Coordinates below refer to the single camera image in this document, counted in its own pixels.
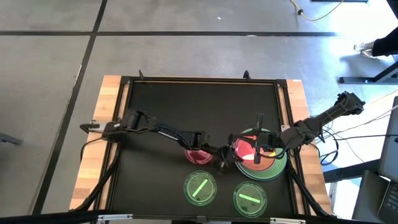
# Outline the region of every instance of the person's leg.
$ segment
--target person's leg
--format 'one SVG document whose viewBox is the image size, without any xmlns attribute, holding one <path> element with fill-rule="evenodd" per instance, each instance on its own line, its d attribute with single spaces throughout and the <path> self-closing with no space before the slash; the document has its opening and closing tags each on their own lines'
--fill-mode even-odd
<svg viewBox="0 0 398 224">
<path fill-rule="evenodd" d="M 385 38 L 375 40 L 372 48 L 373 57 L 392 54 L 398 54 L 398 27 Z"/>
</svg>

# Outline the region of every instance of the person's shoe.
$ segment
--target person's shoe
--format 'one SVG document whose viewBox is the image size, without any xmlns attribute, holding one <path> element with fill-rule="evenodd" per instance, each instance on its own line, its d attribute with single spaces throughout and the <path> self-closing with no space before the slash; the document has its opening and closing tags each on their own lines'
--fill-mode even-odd
<svg viewBox="0 0 398 224">
<path fill-rule="evenodd" d="M 354 45 L 354 50 L 357 52 L 360 52 L 362 50 L 371 50 L 373 48 L 373 45 L 374 45 L 374 41 L 372 41 L 370 43 L 356 44 L 356 45 Z"/>
<path fill-rule="evenodd" d="M 362 57 L 377 59 L 377 57 L 372 56 L 372 50 L 362 50 L 359 54 Z"/>
</svg>

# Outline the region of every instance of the wooden table frame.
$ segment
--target wooden table frame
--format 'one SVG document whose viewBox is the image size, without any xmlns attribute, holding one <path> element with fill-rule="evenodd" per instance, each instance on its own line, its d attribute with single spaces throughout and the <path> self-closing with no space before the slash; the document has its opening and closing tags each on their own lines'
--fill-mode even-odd
<svg viewBox="0 0 398 224">
<path fill-rule="evenodd" d="M 126 105 L 126 99 L 128 98 L 129 85 L 128 83 L 121 84 L 121 82 L 125 82 L 122 76 L 104 76 L 102 86 L 99 91 L 93 120 L 98 122 L 108 122 L 112 121 L 114 118 L 122 118 Z M 305 99 L 301 80 L 286 80 L 286 83 L 293 121 L 296 122 L 309 117 L 307 101 Z M 284 90 L 280 85 L 278 86 L 278 91 L 283 124 L 289 125 L 289 115 L 286 108 Z M 121 95 L 120 102 L 117 102 L 118 95 Z M 116 114 L 117 110 L 115 110 L 115 105 L 119 106 L 118 114 Z M 99 137 L 101 137 L 101 134 L 99 133 L 89 133 L 87 141 Z M 102 140 L 93 142 L 86 146 L 83 153 L 83 159 L 80 164 L 72 200 L 70 202 L 70 209 L 78 207 L 98 183 L 101 172 L 105 168 L 103 161 L 104 157 L 106 156 L 106 147 L 107 142 Z M 107 166 L 109 166 L 113 160 L 117 144 L 110 144 L 109 147 L 111 147 L 111 152 Z M 322 206 L 322 208 L 326 212 L 331 213 L 329 198 L 326 193 L 325 180 L 323 178 L 323 172 L 317 150 L 311 145 L 303 146 L 300 152 L 300 158 L 305 185 L 313 195 L 314 199 Z M 101 200 L 96 202 L 98 208 L 100 209 L 105 208 L 106 201 L 108 199 L 109 181 L 110 179 L 103 188 Z M 296 184 L 294 185 L 298 212 L 300 214 L 304 214 L 304 206 L 300 190 Z"/>
</svg>

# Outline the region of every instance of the green glowing plate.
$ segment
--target green glowing plate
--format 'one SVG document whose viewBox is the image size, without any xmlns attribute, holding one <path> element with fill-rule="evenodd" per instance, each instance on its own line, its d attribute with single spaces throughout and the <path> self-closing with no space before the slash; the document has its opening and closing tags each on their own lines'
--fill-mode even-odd
<svg viewBox="0 0 398 224">
<path fill-rule="evenodd" d="M 243 133 L 250 131 L 251 129 L 247 129 L 243 131 Z M 275 149 L 275 154 L 279 154 L 283 151 L 281 148 Z M 281 159 L 272 159 L 274 160 L 272 165 L 269 166 L 268 168 L 264 170 L 254 170 L 250 169 L 248 166 L 245 166 L 245 162 L 236 162 L 236 166 L 238 169 L 247 177 L 253 180 L 258 180 L 258 181 L 265 181 L 265 180 L 271 180 L 275 177 L 277 177 L 279 174 L 282 173 L 282 171 L 285 169 L 286 162 L 287 162 L 287 156 L 289 156 L 287 153 L 283 156 Z"/>
<path fill-rule="evenodd" d="M 217 185 L 214 177 L 205 171 L 192 172 L 184 182 L 187 200 L 197 206 L 208 205 L 216 197 Z"/>
<path fill-rule="evenodd" d="M 267 208 L 267 195 L 264 189 L 254 182 L 239 184 L 235 188 L 233 201 L 236 210 L 247 218 L 257 218 Z"/>
</svg>

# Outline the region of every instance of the yellow cable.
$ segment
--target yellow cable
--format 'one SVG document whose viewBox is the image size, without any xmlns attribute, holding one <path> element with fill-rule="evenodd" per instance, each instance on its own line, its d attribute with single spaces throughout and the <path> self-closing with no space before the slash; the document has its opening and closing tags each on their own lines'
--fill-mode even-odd
<svg viewBox="0 0 398 224">
<path fill-rule="evenodd" d="M 294 5 L 294 7 L 295 7 L 298 11 L 302 10 L 302 9 L 296 4 L 296 2 L 294 2 L 294 0 L 290 0 L 290 2 Z M 320 20 L 320 19 L 325 18 L 325 17 L 328 16 L 329 14 L 331 14 L 331 12 L 333 12 L 335 9 L 337 9 L 337 7 L 338 7 L 339 5 L 341 5 L 341 3 L 343 3 L 343 2 L 344 2 L 344 0 L 341 0 L 340 3 L 339 3 L 336 7 L 334 7 L 330 12 L 328 12 L 328 13 L 327 13 L 326 15 L 324 15 L 324 16 L 319 17 L 318 19 L 309 19 L 307 16 L 304 15 L 304 12 L 301 12 L 300 15 L 302 15 L 302 16 L 304 17 L 304 19 L 306 19 L 306 20 L 308 20 L 308 21 L 311 21 L 311 22 L 313 22 L 313 21 L 318 21 L 318 20 Z"/>
</svg>

